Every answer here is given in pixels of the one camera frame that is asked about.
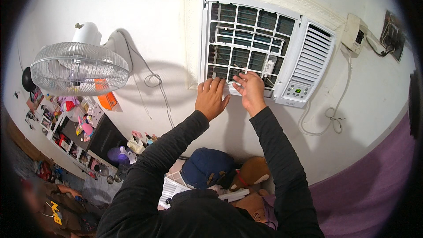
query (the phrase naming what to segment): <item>black cabinet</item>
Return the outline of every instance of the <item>black cabinet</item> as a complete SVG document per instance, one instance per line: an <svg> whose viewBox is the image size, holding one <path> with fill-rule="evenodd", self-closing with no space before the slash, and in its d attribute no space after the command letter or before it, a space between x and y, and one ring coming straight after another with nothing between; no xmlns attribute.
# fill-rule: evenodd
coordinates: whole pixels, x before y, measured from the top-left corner
<svg viewBox="0 0 423 238"><path fill-rule="evenodd" d="M83 133L79 136L76 135L77 126L77 123L68 119L68 122L62 126L60 132L66 135L69 139L73 140L74 144L85 151L91 150L109 164L114 167L118 167L118 163L111 161L108 158L107 153L110 149L115 147L122 145L126 147L128 140L126 140L126 138L120 133L109 117L106 114L103 114L97 127L94 129L91 139L86 142L81 141L81 138L84 138Z"/></svg>

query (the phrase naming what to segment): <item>black long sleeve shirt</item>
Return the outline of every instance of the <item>black long sleeve shirt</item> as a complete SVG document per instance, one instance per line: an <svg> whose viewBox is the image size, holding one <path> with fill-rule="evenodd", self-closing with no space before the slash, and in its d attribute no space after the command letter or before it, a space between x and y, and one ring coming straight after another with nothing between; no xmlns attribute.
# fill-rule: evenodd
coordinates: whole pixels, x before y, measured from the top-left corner
<svg viewBox="0 0 423 238"><path fill-rule="evenodd" d="M146 148L131 166L103 214L97 237L323 237L304 168L272 111L267 107L250 122L274 179L278 230L251 221L231 204L207 195L157 210L165 173L209 128L204 114L196 110Z"/></svg>

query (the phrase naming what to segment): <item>window air conditioner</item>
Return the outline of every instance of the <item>window air conditioner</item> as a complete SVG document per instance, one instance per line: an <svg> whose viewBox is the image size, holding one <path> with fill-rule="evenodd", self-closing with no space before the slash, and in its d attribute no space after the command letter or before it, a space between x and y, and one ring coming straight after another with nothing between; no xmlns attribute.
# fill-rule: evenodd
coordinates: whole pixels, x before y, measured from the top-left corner
<svg viewBox="0 0 423 238"><path fill-rule="evenodd" d="M304 107L325 73L334 31L299 13L255 0L204 0L199 82L256 72L264 96Z"/></svg>

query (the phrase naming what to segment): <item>white wall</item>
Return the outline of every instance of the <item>white wall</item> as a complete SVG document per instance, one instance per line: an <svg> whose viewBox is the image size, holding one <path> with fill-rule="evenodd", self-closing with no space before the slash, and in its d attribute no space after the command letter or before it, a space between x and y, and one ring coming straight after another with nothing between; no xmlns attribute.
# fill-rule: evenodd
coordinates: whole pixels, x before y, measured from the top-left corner
<svg viewBox="0 0 423 238"><path fill-rule="evenodd" d="M391 0L315 1L345 17L348 12L359 15L376 36L382 31L385 10L397 12ZM185 84L181 4L181 0L38 0L27 21L32 23L33 31L20 31L20 38L27 40L27 44L21 45L22 56L25 56L24 67L29 66L41 46L70 41L77 22L96 23L103 34L101 43L107 41L113 30L126 29L151 69L161 75L173 121L180 123L194 110L196 98L196 92L187 90ZM16 57L11 56L4 94L9 97L15 89L23 89L20 84L21 70L15 61ZM134 76L124 88L115 92L121 108L107 114L127 138L131 130L160 136L171 128L163 97L158 88L144 85L143 80L149 73L139 59L134 59L134 62ZM389 134L405 113L409 73L413 68L410 50L404 51L398 64L390 56L380 58L365 48L358 58L353 59L353 64L350 88L339 109L339 115L346 117L341 135L331 128L320 137L304 136L297 128L302 109L269 103L294 145L310 183L343 170L367 154ZM336 105L345 85L346 74L346 60L339 52L312 100L312 108L306 118L307 129L319 131L327 124L327 119L322 117L323 112L327 107ZM13 106L13 103L7 104L6 108L30 141L34 140L34 145L46 152L47 156L57 155L46 150L49 149L47 141L36 144L36 140L41 139L30 137L35 132L24 129L26 112ZM238 160L263 155L247 113L241 106L240 97L232 97L223 114L211 122L210 129L188 147L185 155L189 156L199 147L226 151ZM66 168L66 160L56 157L55 161Z"/></svg>

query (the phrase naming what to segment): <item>red ribbon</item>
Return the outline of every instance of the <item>red ribbon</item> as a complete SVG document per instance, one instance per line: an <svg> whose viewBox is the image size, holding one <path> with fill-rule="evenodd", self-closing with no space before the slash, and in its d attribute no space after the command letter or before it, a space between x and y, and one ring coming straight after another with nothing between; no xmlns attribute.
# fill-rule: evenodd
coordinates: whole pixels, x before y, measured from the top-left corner
<svg viewBox="0 0 423 238"><path fill-rule="evenodd" d="M236 169L236 173L238 173L238 178L245 186L248 186L248 184L242 179L241 175L239 174L239 170Z"/></svg>

